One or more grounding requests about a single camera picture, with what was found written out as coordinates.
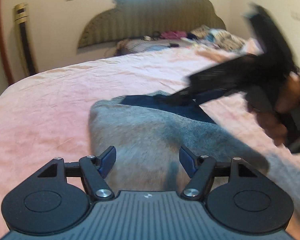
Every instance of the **bed sheet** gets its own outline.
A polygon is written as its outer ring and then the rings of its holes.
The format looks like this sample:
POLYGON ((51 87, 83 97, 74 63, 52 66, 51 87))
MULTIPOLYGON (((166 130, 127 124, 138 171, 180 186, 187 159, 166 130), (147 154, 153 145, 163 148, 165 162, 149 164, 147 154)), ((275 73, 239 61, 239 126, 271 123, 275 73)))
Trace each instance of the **bed sheet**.
MULTIPOLYGON (((0 97, 0 205, 11 189, 52 158, 62 156, 66 162, 75 162, 90 154, 88 116, 94 102, 157 90, 173 93, 186 86, 184 77, 190 73, 235 56, 200 48, 176 48, 58 68, 10 86, 0 97)), ((300 163, 300 156, 290 156, 273 146, 245 111, 242 95, 202 107, 254 149, 265 155, 280 153, 300 163)), ((78 179, 68 181, 81 184, 78 179)), ((0 212, 0 236, 7 231, 0 212)), ((293 218, 288 231, 300 239, 299 217, 293 218)))

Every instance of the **human hand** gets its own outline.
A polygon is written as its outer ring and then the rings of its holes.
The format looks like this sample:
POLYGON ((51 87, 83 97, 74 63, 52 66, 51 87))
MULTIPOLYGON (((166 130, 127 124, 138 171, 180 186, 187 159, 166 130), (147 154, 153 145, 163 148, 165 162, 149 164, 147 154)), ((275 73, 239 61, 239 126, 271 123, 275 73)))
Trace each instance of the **human hand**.
MULTIPOLYGON (((288 113, 300 105, 300 76, 294 75, 287 79, 279 94, 275 111, 280 114, 288 113)), ((264 129, 276 146, 283 144, 287 137, 287 128, 271 113, 259 112, 248 103, 248 111, 255 113, 258 124, 264 129)))

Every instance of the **striped headboard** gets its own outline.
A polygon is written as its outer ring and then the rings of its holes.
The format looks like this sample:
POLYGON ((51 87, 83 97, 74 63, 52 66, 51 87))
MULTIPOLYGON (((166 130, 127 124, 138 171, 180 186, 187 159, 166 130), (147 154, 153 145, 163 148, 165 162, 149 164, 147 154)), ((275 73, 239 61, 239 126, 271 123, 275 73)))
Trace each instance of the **striped headboard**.
POLYGON ((209 0, 117 0, 114 9, 100 13, 86 25, 78 47, 152 36, 156 31, 190 32, 203 24, 226 28, 209 0))

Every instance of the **black handheld device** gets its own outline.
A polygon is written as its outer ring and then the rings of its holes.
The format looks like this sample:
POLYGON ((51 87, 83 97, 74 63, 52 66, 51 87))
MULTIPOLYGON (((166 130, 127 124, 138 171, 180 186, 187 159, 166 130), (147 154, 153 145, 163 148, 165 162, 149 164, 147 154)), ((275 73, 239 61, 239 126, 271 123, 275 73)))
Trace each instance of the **black handheld device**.
POLYGON ((191 178, 176 192, 121 191, 104 181, 116 160, 111 146, 100 156, 65 163, 56 157, 2 201, 10 232, 2 240, 292 240, 289 195, 243 159, 217 162, 181 147, 191 178), (215 177, 228 183, 211 190, 215 177), (85 192, 68 184, 80 177, 85 192))
POLYGON ((300 106, 290 113, 279 114, 274 105, 290 72, 297 73, 292 52, 269 13, 254 5, 255 12, 246 16, 263 49, 261 55, 244 55, 189 76, 189 87, 167 98, 167 103, 188 104, 200 94, 219 89, 222 95, 245 91, 246 100, 262 112, 277 116, 288 130, 285 146, 300 153, 300 106))

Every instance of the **gray ribbed plate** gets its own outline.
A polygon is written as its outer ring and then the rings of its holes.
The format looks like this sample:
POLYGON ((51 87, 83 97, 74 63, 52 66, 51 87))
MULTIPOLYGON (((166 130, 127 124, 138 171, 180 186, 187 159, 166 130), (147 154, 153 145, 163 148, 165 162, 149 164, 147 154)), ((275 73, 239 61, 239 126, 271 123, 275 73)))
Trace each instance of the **gray ribbed plate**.
POLYGON ((118 198, 97 203, 81 224, 53 236, 26 236, 11 231, 4 240, 292 240, 285 231, 247 236, 213 221, 199 202, 176 192, 122 191, 118 198))

